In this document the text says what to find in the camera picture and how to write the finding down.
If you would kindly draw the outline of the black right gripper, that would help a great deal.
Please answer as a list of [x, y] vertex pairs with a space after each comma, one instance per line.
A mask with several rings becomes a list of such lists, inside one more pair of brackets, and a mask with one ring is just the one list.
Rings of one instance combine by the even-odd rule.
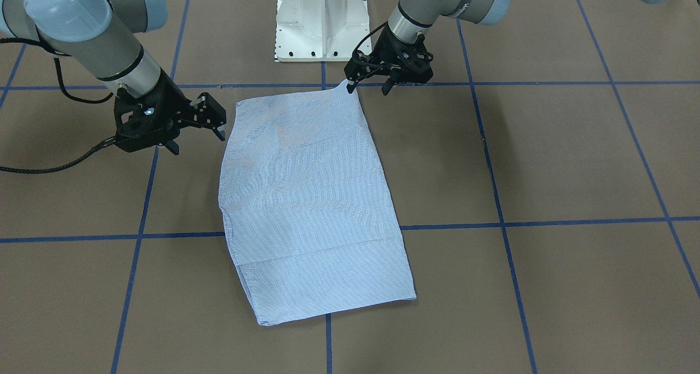
[[[126, 85], [119, 88], [115, 99], [129, 103], [157, 103], [170, 115], [178, 129], [194, 127], [212, 131], [224, 142], [226, 133], [221, 129], [227, 122], [225, 108], [207, 92], [193, 101], [189, 100], [165, 72], [161, 72], [155, 87], [140, 97], [133, 97]], [[180, 147], [174, 140], [166, 142], [167, 150], [173, 155], [180, 154]]]

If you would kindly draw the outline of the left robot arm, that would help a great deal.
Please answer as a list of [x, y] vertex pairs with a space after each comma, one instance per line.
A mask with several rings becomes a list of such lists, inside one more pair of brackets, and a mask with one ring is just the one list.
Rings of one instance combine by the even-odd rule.
[[377, 43], [362, 51], [365, 35], [345, 66], [348, 92], [372, 77], [385, 77], [383, 94], [400, 84], [424, 85], [433, 77], [433, 54], [424, 41], [439, 18], [481, 27], [515, 28], [527, 40], [497, 33], [479, 59], [482, 68], [507, 78], [479, 75], [479, 85], [570, 85], [615, 81], [615, 61], [632, 70], [623, 83], [680, 81], [661, 73], [682, 51], [698, 47], [696, 0], [399, 0], [377, 28]]

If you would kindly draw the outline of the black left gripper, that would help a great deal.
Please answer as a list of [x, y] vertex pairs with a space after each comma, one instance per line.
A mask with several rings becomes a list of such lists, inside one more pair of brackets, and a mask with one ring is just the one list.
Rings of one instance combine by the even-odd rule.
[[[388, 40], [385, 33], [387, 32], [388, 24], [382, 23], [377, 28], [368, 33], [352, 51], [350, 60], [343, 68], [346, 77], [346, 90], [348, 94], [353, 94], [360, 81], [374, 77], [374, 75], [384, 75], [387, 80], [382, 85], [382, 95], [387, 96], [390, 91], [398, 84], [400, 66], [395, 63], [395, 57], [389, 57], [389, 47], [392, 41]], [[372, 35], [382, 31], [380, 38], [375, 44], [375, 48], [370, 54], [365, 54], [361, 50], [361, 46], [366, 40], [369, 40]]]

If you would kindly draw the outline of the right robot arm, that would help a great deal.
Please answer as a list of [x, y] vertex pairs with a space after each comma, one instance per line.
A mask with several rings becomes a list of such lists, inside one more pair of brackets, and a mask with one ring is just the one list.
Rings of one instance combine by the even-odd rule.
[[162, 28], [166, 0], [2, 0], [10, 40], [75, 58], [115, 97], [115, 135], [107, 145], [132, 153], [165, 147], [186, 127], [225, 140], [226, 111], [204, 92], [189, 100], [137, 39]]

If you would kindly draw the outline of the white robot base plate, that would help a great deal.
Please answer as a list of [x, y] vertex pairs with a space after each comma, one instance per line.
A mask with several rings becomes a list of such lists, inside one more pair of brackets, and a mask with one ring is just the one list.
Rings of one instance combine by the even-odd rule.
[[367, 0], [277, 0], [277, 62], [348, 62], [372, 51]]

